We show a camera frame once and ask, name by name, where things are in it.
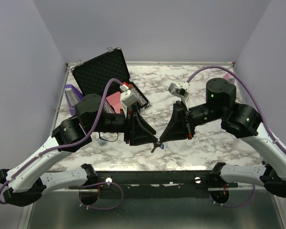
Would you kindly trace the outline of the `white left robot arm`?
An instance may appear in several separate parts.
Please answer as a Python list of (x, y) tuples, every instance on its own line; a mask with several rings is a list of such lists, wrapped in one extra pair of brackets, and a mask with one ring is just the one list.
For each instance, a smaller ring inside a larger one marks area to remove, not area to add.
[(76, 104), (76, 115), (56, 127), (46, 142), (23, 163), (0, 170), (0, 204), (30, 205), (42, 195), (65, 187), (92, 188), (99, 182), (90, 164), (66, 172), (48, 170), (92, 141), (93, 132), (122, 133), (130, 146), (157, 141), (156, 131), (141, 117), (133, 96), (121, 95), (126, 106), (122, 114), (103, 111), (106, 97), (89, 94)]

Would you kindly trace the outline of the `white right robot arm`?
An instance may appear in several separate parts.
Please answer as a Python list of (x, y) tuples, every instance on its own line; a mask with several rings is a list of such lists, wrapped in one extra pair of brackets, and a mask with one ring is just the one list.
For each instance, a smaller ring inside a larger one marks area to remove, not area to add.
[(260, 113), (236, 100), (236, 86), (223, 78), (206, 83), (205, 104), (189, 107), (189, 83), (172, 83), (168, 91), (181, 100), (173, 104), (169, 124), (154, 147), (164, 142), (192, 139), (195, 128), (221, 120), (221, 128), (249, 144), (265, 160), (261, 166), (236, 166), (217, 163), (210, 174), (215, 187), (224, 183), (246, 183), (264, 187), (271, 194), (286, 198), (286, 155), (279, 148), (279, 140), (273, 140), (266, 130)]

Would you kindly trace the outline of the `grey poker chip stack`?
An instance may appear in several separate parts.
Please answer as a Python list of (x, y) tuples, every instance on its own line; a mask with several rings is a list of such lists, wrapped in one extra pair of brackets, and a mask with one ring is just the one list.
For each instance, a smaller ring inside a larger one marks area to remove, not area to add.
[(148, 104), (148, 102), (142, 96), (139, 96), (138, 103), (140, 106), (145, 106), (146, 104)]

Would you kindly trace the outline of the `pink playing card deck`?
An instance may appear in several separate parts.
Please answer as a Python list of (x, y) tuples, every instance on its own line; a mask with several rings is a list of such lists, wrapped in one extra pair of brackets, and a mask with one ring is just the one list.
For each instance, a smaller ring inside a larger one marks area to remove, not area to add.
[(104, 111), (110, 114), (124, 114), (122, 104), (120, 102), (121, 93), (116, 92), (106, 97)]

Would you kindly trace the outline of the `small grey cap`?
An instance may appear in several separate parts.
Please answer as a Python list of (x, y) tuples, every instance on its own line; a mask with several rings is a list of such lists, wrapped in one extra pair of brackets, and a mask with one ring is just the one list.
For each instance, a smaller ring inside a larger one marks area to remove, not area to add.
[(107, 141), (98, 138), (98, 139), (97, 139), (97, 143), (98, 143), (99, 145), (101, 145), (101, 146), (104, 146), (104, 145), (107, 144)]

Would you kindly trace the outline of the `black poker chip case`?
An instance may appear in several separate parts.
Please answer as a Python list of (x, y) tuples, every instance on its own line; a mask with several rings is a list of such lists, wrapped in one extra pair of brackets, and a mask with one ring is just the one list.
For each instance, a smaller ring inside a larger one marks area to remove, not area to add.
[(112, 49), (81, 63), (71, 68), (71, 73), (83, 95), (102, 95), (108, 81), (115, 78), (122, 83), (127, 83), (131, 88), (135, 88), (139, 96), (148, 102), (145, 106), (138, 104), (140, 111), (150, 106), (150, 101), (131, 79), (121, 48)]

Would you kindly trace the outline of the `pink metronome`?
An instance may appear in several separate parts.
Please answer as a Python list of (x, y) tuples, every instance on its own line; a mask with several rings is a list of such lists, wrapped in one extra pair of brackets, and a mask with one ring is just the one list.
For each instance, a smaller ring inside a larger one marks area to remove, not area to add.
[(227, 73), (223, 79), (227, 80), (231, 84), (235, 84), (235, 78), (230, 73)]

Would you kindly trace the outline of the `purple metronome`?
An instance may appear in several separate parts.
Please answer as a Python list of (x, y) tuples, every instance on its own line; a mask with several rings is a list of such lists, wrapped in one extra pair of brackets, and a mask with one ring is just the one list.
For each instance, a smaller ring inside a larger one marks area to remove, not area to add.
[(69, 107), (70, 114), (76, 115), (75, 105), (83, 99), (83, 94), (72, 84), (66, 84), (64, 94)]

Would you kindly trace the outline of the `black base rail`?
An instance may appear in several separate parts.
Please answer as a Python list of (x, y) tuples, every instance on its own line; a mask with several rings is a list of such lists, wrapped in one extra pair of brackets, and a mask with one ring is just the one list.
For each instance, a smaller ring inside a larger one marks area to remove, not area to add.
[(97, 171), (96, 187), (82, 188), (79, 196), (85, 202), (97, 199), (208, 198), (209, 191), (235, 188), (212, 170), (178, 171)]

